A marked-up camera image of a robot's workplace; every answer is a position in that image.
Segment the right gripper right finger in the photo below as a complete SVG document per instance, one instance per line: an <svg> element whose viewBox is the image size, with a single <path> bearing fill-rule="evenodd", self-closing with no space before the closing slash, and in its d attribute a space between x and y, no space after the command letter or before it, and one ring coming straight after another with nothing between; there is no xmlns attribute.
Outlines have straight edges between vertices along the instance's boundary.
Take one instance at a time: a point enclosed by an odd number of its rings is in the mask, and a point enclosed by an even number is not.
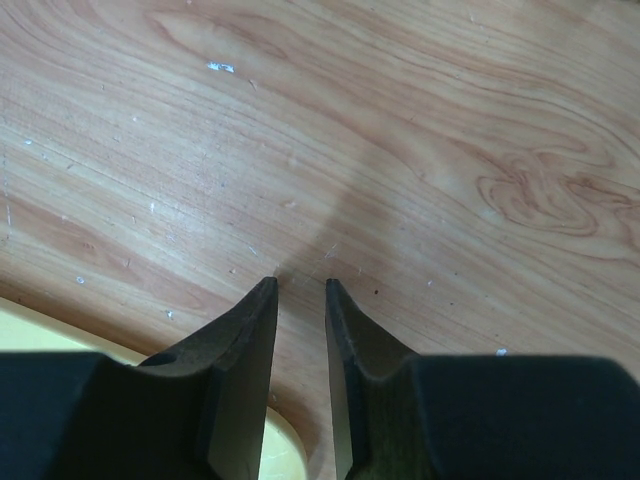
<svg viewBox="0 0 640 480"><path fill-rule="evenodd" d="M593 356L421 355L326 283L340 479L635 479L639 385Z"/></svg>

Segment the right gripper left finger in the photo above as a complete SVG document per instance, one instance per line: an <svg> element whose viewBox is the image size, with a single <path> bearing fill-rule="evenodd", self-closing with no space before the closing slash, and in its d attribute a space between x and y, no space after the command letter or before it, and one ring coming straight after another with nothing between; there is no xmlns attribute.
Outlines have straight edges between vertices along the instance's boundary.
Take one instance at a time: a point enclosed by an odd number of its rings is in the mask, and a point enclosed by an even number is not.
<svg viewBox="0 0 640 480"><path fill-rule="evenodd" d="M262 279L138 365L98 352L1 357L5 479L255 479L278 316Z"/></svg>

